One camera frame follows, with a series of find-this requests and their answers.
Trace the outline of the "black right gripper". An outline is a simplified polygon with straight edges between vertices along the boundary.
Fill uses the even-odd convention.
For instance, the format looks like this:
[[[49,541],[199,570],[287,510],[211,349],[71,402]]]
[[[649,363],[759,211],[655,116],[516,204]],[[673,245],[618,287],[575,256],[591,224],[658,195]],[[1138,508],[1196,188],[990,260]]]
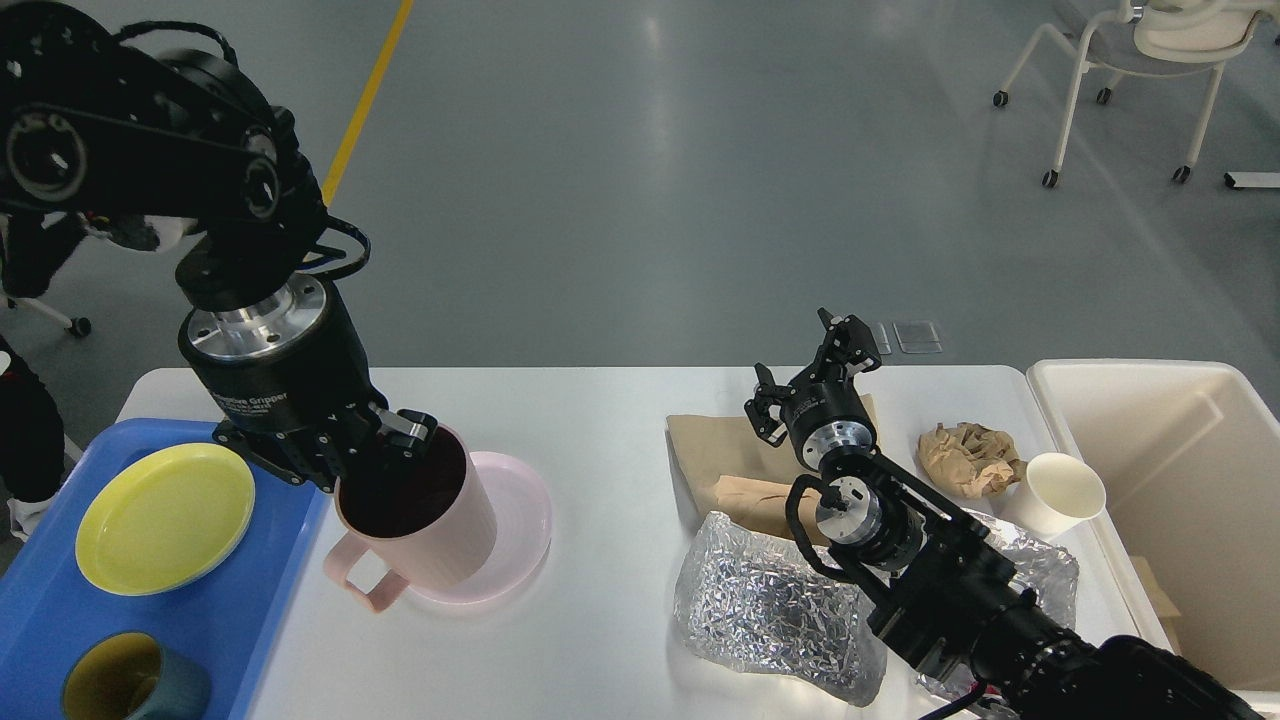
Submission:
[[[756,383],[744,404],[759,439],[772,447],[791,442],[800,464],[813,471],[836,448],[877,446],[874,419],[856,392],[856,378],[883,364],[865,322],[827,309],[817,314],[826,334],[815,352],[815,383],[797,388],[796,375],[780,383],[765,364],[754,364]]]

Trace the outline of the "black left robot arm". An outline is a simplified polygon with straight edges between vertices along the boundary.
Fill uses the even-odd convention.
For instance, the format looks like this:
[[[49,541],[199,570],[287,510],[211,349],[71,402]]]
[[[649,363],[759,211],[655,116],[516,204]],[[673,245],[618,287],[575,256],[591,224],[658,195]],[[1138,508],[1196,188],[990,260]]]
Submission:
[[[131,45],[156,29],[220,51]],[[326,493],[422,475],[436,420],[389,407],[337,288],[369,238],[328,211],[293,115],[218,32],[110,32],[63,3],[5,1],[3,210],[24,231],[51,211],[109,234],[177,220],[198,236],[175,269],[192,306],[178,345],[223,413],[215,441]]]

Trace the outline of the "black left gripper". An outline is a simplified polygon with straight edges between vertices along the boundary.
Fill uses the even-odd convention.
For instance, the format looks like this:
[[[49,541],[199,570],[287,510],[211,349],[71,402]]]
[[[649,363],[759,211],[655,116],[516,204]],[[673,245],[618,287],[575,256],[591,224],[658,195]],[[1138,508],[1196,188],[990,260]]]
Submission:
[[[195,309],[178,333],[184,359],[223,410],[212,441],[293,487],[332,495],[361,471],[420,469],[439,429],[430,414],[390,411],[339,290],[292,275],[256,306]]]

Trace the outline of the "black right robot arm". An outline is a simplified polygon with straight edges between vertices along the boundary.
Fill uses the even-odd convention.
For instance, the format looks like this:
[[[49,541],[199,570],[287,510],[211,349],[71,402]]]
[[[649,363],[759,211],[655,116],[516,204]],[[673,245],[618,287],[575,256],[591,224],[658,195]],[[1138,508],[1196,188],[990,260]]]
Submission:
[[[968,667],[973,688],[932,712],[945,719],[988,691],[1021,719],[1254,719],[1208,673],[1134,635],[1083,641],[1012,585],[1014,562],[988,528],[886,457],[854,378],[881,366],[870,328],[818,311],[826,329],[790,382],[756,364],[744,409],[771,446],[790,441],[805,473],[783,515],[801,556],[873,606],[874,637],[915,671],[943,680]]]

